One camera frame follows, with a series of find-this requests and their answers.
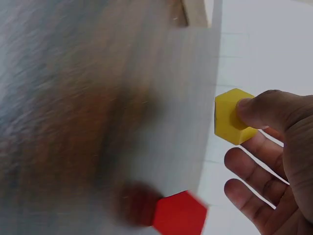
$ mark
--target fingernail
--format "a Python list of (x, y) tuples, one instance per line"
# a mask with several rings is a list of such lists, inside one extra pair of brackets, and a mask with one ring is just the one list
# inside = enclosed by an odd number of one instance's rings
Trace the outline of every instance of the fingernail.
[(237, 108), (238, 109), (244, 109), (248, 106), (248, 103), (251, 101), (251, 98), (244, 98), (238, 101)]

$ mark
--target white floor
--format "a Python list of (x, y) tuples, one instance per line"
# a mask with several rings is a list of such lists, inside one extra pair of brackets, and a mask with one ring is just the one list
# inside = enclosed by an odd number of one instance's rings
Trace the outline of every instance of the white floor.
[[(254, 95), (268, 89), (313, 94), (313, 6), (291, 0), (223, 0), (216, 95), (241, 88)], [(224, 195), (235, 176), (224, 166), (232, 147), (209, 127), (198, 195), (211, 205), (204, 235), (258, 235)]]

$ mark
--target palm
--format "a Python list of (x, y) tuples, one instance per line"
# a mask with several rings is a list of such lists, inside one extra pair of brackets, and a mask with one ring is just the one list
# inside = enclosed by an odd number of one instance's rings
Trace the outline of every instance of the palm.
[[(268, 129), (277, 139), (279, 135)], [(243, 143), (243, 147), (264, 162), (277, 175), (287, 181), (283, 167), (283, 148), (267, 139), (262, 133)], [(259, 166), (240, 148), (233, 148), (225, 156), (225, 165), (247, 184), (266, 198), (274, 209), (241, 181), (232, 179), (225, 185), (231, 202), (249, 218), (262, 235), (297, 235), (306, 229), (305, 219), (299, 210), (289, 184)]]

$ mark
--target hand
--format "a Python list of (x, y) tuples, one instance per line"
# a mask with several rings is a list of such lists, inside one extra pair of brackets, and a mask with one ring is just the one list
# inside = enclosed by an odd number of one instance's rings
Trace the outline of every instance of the hand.
[(237, 114), (284, 143), (282, 148), (258, 132), (242, 146), (288, 184), (233, 148), (226, 153), (226, 167), (275, 209), (236, 179), (225, 184), (225, 194), (262, 235), (313, 235), (313, 96), (268, 91), (241, 100)]

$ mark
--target wooden block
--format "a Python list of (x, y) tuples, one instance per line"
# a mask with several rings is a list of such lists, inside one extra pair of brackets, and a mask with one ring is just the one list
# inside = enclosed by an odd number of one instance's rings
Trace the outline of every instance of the wooden block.
[(210, 28), (214, 0), (182, 0), (189, 26)]
[(236, 105), (243, 98), (253, 98), (239, 89), (232, 89), (215, 98), (215, 135), (234, 145), (252, 138), (258, 130), (246, 126), (236, 114)]

